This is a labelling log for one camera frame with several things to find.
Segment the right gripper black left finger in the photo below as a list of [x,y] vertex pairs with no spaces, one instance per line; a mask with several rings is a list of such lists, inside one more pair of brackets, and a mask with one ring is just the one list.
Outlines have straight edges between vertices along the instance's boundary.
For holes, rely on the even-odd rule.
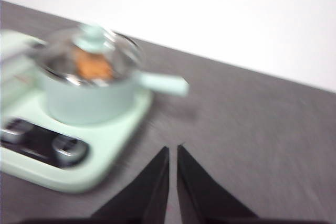
[[169,195],[169,148],[163,147],[138,176],[94,212],[96,223],[164,223]]

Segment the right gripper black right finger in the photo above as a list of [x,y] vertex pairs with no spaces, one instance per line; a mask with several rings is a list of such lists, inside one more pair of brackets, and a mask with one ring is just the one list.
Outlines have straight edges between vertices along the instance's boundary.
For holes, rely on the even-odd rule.
[[182,223],[231,223],[259,218],[217,183],[183,145],[177,147],[177,192]]

